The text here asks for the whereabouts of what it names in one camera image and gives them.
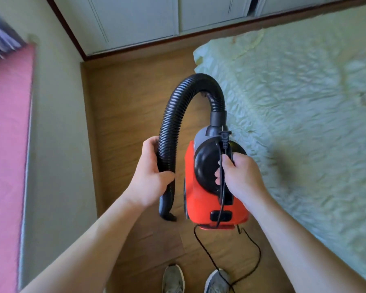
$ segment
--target wall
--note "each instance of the wall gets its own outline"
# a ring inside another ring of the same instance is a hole
[[[95,220],[81,57],[45,0],[0,0],[0,13],[37,42],[21,286]]]

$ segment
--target vacuum cleaner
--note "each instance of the vacuum cleaner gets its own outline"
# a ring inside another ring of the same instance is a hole
[[[222,90],[217,81],[206,74],[194,74],[184,79],[172,93],[161,124],[157,152],[159,171],[175,172],[176,148],[184,113],[197,94],[209,99],[210,125],[202,128],[187,148],[185,154],[184,210],[186,218],[202,229],[232,229],[248,220],[249,213],[243,203],[234,197],[225,184],[221,167],[220,185],[214,173],[222,163],[222,154],[233,161],[233,152],[246,154],[244,149],[230,139],[226,125],[227,111]],[[174,202],[175,181],[167,186],[160,197],[159,213],[167,221],[176,221],[171,214]]]

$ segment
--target hand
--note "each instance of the hand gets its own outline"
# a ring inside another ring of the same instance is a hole
[[[222,155],[225,183],[229,191],[249,209],[265,197],[270,197],[264,186],[259,167],[252,157],[234,153],[233,162],[226,154]],[[220,169],[215,172],[215,183],[220,184]]]
[[[142,154],[138,161],[128,191],[128,199],[149,207],[166,191],[167,185],[175,179],[171,171],[159,172],[156,151],[158,136],[147,139],[142,145]]]

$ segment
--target bed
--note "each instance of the bed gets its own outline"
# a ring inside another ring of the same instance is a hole
[[[194,52],[271,195],[366,278],[366,6]]]

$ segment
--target black corrugated hose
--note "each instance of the black corrugated hose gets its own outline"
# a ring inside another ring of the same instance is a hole
[[[160,172],[175,172],[180,125],[188,104],[199,92],[206,93],[212,112],[225,111],[224,95],[213,77],[206,74],[194,74],[184,79],[175,88],[164,112],[157,154],[157,165]],[[175,181],[167,186],[166,192],[160,197],[159,213],[163,219],[168,221],[176,221],[176,217],[170,213],[174,195]]]

